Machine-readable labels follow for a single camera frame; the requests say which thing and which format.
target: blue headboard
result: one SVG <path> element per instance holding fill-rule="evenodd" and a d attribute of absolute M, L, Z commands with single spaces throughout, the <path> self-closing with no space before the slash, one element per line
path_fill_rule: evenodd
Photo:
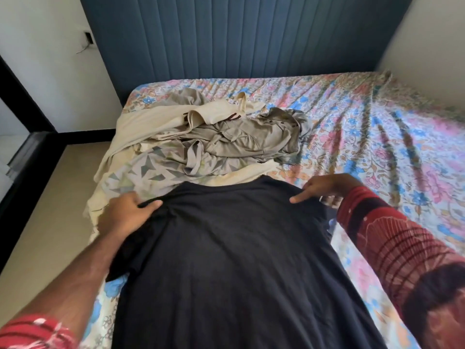
<path fill-rule="evenodd" d="M 144 83 L 372 71 L 411 0 L 81 0 L 122 103 Z"/>

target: red patterned sleeve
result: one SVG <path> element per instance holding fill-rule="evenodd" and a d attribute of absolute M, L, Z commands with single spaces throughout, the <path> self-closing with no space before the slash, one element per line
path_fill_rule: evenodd
<path fill-rule="evenodd" d="M 465 343 L 465 258 L 367 187 L 337 216 L 422 348 Z"/>
<path fill-rule="evenodd" d="M 40 315 L 15 318 L 0 329 L 0 348 L 75 349 L 76 340 L 61 323 Z"/>

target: mattress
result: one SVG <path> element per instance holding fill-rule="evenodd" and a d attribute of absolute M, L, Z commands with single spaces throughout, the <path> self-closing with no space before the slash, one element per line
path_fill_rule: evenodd
<path fill-rule="evenodd" d="M 313 130 L 297 164 L 268 174 L 297 186 L 311 176 L 349 173 L 437 238 L 465 255 L 465 113 L 427 99 L 389 72 L 268 79 L 172 80 L 137 87 L 123 112 L 149 108 L 191 87 L 211 100 L 235 98 L 299 109 Z M 332 246 L 390 348 L 418 347 L 373 270 L 341 228 Z M 109 348 L 124 278 L 95 301 L 82 348 Z"/>

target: floor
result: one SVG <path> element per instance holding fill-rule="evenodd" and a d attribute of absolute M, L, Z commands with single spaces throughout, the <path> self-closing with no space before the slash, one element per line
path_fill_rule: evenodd
<path fill-rule="evenodd" d="M 0 326 L 87 245 L 92 228 L 82 213 L 109 145 L 67 146 L 0 275 Z"/>
<path fill-rule="evenodd" d="M 0 136 L 0 161 L 8 164 L 29 134 Z"/>

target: black t-shirt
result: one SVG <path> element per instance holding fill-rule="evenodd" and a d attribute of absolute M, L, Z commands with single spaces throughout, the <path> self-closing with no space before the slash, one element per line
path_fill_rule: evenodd
<path fill-rule="evenodd" d="M 262 176 L 184 182 L 131 234 L 108 280 L 129 273 L 113 349 L 384 348 L 325 234 L 317 199 Z"/>

